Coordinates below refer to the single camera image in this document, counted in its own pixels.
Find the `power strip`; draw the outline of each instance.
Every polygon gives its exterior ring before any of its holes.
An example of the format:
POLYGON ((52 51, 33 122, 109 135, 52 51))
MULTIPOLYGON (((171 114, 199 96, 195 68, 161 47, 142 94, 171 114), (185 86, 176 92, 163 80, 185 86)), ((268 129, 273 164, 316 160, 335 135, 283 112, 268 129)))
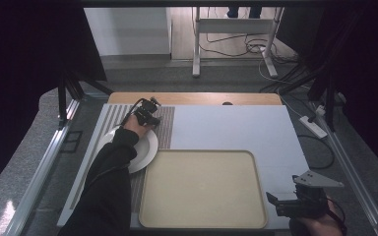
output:
POLYGON ((322 139, 327 136, 327 133, 321 129, 317 124, 314 122, 308 122, 308 117, 303 116, 299 119, 299 121, 306 126, 314 135, 316 135, 318 138, 322 139))

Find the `black sleeve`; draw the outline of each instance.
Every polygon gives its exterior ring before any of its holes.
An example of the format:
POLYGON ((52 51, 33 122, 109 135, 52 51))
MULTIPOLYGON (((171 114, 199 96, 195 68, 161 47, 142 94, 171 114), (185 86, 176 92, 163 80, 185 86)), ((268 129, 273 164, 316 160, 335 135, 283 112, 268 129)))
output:
POLYGON ((84 191, 59 235, 128 235, 131 185, 128 165, 137 153, 136 133, 118 129, 97 154, 84 191))

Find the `hand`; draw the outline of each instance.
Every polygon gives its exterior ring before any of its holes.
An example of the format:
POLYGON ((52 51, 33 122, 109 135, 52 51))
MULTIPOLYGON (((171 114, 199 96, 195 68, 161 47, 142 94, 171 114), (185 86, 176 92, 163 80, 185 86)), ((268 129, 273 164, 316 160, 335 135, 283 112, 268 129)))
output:
MULTIPOLYGON (((336 213, 331 201, 328 201, 328 207, 336 213)), ((343 236, 337 222, 328 214, 316 219, 297 218, 297 220, 305 224, 312 236, 343 236)))
POLYGON ((131 115, 124 125, 124 129, 135 132, 139 138, 142 138, 152 128, 152 125, 141 126, 135 115, 131 115))

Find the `gray floor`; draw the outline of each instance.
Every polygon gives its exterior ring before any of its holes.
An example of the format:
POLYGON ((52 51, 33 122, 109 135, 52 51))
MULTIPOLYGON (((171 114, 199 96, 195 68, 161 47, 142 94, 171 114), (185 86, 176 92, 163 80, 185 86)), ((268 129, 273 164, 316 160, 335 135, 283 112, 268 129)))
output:
MULTIPOLYGON (((204 63, 200 79, 191 77, 190 63, 164 62, 160 67, 157 63, 148 63, 146 61, 135 63, 133 68, 111 68, 106 71, 109 81, 103 84, 116 91, 223 92, 258 92, 259 88, 269 84, 269 81, 260 75, 257 62, 222 61, 204 63)), ((282 75, 291 66, 278 65, 278 71, 282 75)), ((63 152, 58 155, 54 168, 51 170, 40 197, 33 208, 23 235, 55 235, 58 231, 55 222, 76 177, 100 109, 107 99, 98 90, 86 84, 83 84, 83 86, 88 95, 81 101, 78 116, 74 120, 74 125, 71 129, 71 131, 82 132, 79 146, 76 152, 63 152)), ((291 94, 301 101, 307 102, 306 88, 299 88, 291 94)), ((310 115, 310 111, 296 98, 290 95, 286 95, 283 98, 295 112, 300 115, 310 115)), ((52 90, 41 98, 40 110, 34 123, 0 177, 0 235, 4 232, 14 210, 17 208, 57 129, 57 112, 57 92, 52 90)), ((296 133, 298 135, 311 135, 299 123, 299 116, 293 111, 289 110, 289 112, 296 133)), ((378 205, 377 157, 347 122, 347 118, 342 114, 340 108, 336 109, 335 126, 337 135, 340 137, 351 161, 378 205)), ((299 138, 299 140, 310 165, 324 164, 320 163, 321 159, 324 160, 330 157, 327 148, 321 144, 306 138, 299 138)), ((69 146, 70 144, 65 144, 62 149, 69 150, 72 148, 69 146)), ((317 172, 346 184, 346 188, 343 190, 333 189, 327 192, 340 203, 346 212, 348 235, 376 235, 352 188, 349 186, 349 182, 339 163, 336 161, 329 169, 317 172)), ((289 233, 278 232, 277 235, 289 235, 289 233)))

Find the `wooden board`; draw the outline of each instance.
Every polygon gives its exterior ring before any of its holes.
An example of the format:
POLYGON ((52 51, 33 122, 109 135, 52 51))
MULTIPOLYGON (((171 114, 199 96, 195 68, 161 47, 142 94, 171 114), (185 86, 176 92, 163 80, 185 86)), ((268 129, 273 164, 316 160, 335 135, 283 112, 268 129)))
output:
POLYGON ((231 93, 231 92, 114 92, 108 103, 133 104, 140 98, 154 96, 164 105, 282 105, 275 93, 231 93))

